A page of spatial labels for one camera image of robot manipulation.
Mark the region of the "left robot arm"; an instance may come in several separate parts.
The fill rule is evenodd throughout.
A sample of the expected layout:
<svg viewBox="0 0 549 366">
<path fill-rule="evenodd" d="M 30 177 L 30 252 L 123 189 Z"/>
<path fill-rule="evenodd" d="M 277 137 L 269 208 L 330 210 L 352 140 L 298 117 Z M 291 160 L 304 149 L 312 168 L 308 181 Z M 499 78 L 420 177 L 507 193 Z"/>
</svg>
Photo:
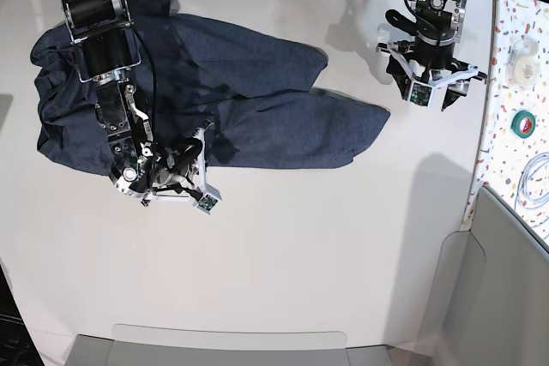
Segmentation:
<svg viewBox="0 0 549 366">
<path fill-rule="evenodd" d="M 476 65 L 454 57 L 467 0 L 403 1 L 413 19 L 395 9 L 388 10 L 385 19 L 411 39 L 379 43 L 377 51 L 389 56 L 386 73 L 393 77 L 403 100 L 427 107 L 442 91 L 441 109 L 445 110 L 468 94 L 470 81 L 487 81 L 487 74 Z"/>
</svg>

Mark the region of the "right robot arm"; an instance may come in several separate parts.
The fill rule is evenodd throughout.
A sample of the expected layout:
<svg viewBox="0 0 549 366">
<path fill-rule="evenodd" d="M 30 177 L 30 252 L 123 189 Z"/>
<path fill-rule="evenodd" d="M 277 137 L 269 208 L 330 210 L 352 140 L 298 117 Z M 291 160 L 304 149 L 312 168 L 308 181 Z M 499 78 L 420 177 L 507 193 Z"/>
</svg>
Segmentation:
<svg viewBox="0 0 549 366">
<path fill-rule="evenodd" d="M 110 179 L 116 189 L 148 206 L 152 201 L 189 201 L 203 213 L 221 200 L 207 182 L 205 130 L 161 146 L 154 135 L 154 114 L 136 103 L 130 71 L 145 51 L 134 27 L 128 0 L 61 0 L 77 74 L 93 82 L 96 113 L 112 152 Z"/>
</svg>

